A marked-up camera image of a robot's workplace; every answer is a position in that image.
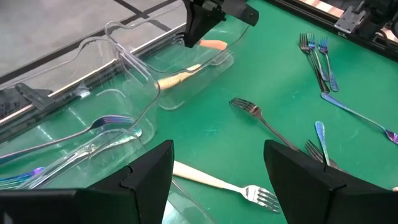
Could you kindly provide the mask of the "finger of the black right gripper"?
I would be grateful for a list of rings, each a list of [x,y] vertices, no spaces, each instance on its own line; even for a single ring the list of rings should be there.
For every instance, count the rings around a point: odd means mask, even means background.
[[[192,48],[208,31],[218,24],[216,3],[185,3],[187,21],[183,41]]]

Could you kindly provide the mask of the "wooden-handled silver fork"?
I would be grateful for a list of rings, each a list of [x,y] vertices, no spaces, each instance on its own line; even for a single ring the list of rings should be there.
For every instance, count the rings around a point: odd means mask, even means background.
[[[202,39],[198,42],[199,46],[216,50],[225,50],[228,44],[222,40],[205,40]]]
[[[219,189],[240,193],[246,200],[260,205],[274,213],[280,213],[277,197],[272,192],[260,186],[247,185],[245,187],[238,187],[178,161],[174,161],[173,175]]]
[[[178,85],[179,83],[183,82],[184,80],[188,79],[189,77],[193,76],[194,74],[198,73],[209,65],[221,65],[226,59],[230,58],[230,56],[232,56],[232,51],[227,51],[226,53],[222,53],[221,55],[216,56],[212,61],[206,64],[192,65],[191,67],[188,67],[185,72],[180,72],[176,75],[172,75],[171,77],[158,80],[158,86],[161,90],[172,88],[173,86]]]

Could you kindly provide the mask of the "iridescent spoons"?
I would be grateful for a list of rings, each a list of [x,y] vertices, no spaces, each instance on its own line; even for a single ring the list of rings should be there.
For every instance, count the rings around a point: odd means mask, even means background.
[[[0,179],[0,190],[14,189],[25,182],[27,179],[35,176],[36,174],[42,172],[45,167],[38,167],[25,174],[15,175],[12,177],[7,177],[5,179]]]

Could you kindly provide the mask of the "dark metal fork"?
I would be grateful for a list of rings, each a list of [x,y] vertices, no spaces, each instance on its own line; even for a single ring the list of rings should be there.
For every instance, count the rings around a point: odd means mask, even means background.
[[[275,134],[285,145],[287,145],[292,150],[297,152],[300,151],[294,144],[288,141],[283,135],[281,135],[278,131],[276,131],[263,117],[262,111],[258,105],[244,100],[242,98],[233,98],[229,101],[229,103],[237,108],[244,110],[245,112],[249,113],[251,116],[258,118],[265,127],[267,127],[273,134]]]
[[[325,159],[324,159],[324,155],[322,153],[322,151],[310,140],[307,140],[305,142],[305,149],[307,150],[308,154],[310,157],[312,157],[313,159],[320,161],[322,163],[325,163]],[[340,167],[338,166],[338,164],[333,160],[333,159],[329,159],[330,162],[330,166],[335,168],[335,169],[340,169]]]
[[[330,89],[327,87],[326,83],[322,80],[320,70],[315,62],[315,59],[312,56],[312,51],[310,50],[309,44],[308,44],[308,38],[307,34],[300,33],[300,38],[299,38],[299,47],[301,51],[310,59],[312,67],[315,71],[315,76],[317,78],[317,82],[319,84],[320,90],[322,93],[329,93]]]

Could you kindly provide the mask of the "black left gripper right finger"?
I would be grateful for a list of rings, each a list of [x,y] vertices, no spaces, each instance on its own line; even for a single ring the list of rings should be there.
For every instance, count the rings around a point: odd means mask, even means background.
[[[274,140],[264,143],[264,162],[288,224],[398,224],[398,192]]]

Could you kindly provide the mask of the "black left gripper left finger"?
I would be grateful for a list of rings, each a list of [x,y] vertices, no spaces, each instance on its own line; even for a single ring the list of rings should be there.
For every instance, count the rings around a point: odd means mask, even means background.
[[[0,224],[161,224],[174,165],[165,140],[85,189],[0,191]]]

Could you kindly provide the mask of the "clear plastic bin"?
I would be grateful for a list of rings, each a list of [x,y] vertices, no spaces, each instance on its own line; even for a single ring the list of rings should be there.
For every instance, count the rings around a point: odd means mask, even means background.
[[[123,129],[142,144],[154,137],[160,89],[147,70],[120,45],[104,37],[86,45],[62,62],[36,74],[0,85],[1,100],[12,103],[17,91],[30,108],[47,114],[31,128],[0,141],[0,156],[45,144],[80,132],[105,115],[128,116],[133,124],[113,123],[81,136],[39,149],[0,165],[0,179],[47,167],[99,134]]]
[[[150,150],[130,131],[107,131],[52,162],[17,190],[85,189]],[[214,223],[214,219],[172,179],[161,224]]]
[[[235,61],[234,50],[249,28],[244,22],[226,16],[225,21],[201,38],[222,40],[228,44],[225,50],[201,47],[198,43],[188,48],[183,42],[185,21],[185,6],[182,0],[176,0],[149,14],[147,19],[126,25],[109,22],[105,26],[105,34],[135,56],[156,81],[185,72],[192,65],[206,64],[216,56],[232,51],[232,56],[221,65],[209,65],[178,85],[160,90],[159,105],[164,110],[176,110],[226,73]]]

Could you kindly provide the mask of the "grey metal mounting bracket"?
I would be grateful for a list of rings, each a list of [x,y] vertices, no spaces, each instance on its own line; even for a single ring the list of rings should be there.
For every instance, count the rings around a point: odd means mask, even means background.
[[[351,34],[361,23],[366,11],[359,7],[350,6],[334,24],[334,27],[342,32]]]

